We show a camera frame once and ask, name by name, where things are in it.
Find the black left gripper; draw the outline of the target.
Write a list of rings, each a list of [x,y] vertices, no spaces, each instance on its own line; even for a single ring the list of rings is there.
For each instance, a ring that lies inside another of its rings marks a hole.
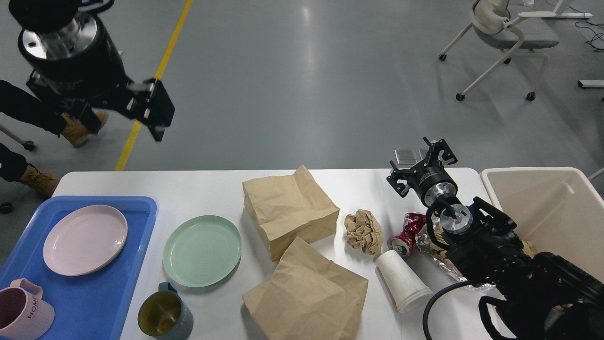
[[[17,45],[33,67],[27,86],[41,101],[71,116],[93,109],[132,116],[161,142],[175,106],[161,80],[134,83],[99,14],[112,0],[11,0],[21,26]]]

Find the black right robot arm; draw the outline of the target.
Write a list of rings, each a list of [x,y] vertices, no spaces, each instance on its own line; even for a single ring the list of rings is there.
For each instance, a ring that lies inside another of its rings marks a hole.
[[[425,143],[424,159],[411,168],[400,169],[390,161],[387,181],[401,197],[410,189],[416,192],[427,208],[429,238],[465,278],[428,301],[421,321],[425,338],[431,338],[429,313],[440,297],[464,286],[493,284],[504,299],[483,296],[478,302],[481,322],[493,340],[503,336],[492,323],[489,305],[516,340],[601,340],[603,284],[559,255],[525,254],[514,232],[516,222],[482,198],[463,205],[445,170],[457,157],[443,139],[425,138]]]

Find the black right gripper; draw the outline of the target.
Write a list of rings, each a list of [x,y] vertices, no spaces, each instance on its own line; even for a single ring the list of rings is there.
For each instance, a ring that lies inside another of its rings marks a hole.
[[[445,165],[456,164],[459,160],[443,138],[430,141],[423,137],[428,151],[422,162],[410,169],[399,169],[390,161],[391,172],[387,182],[395,192],[405,198],[410,188],[414,189],[424,206],[431,206],[440,196],[456,196],[458,186],[446,172]]]

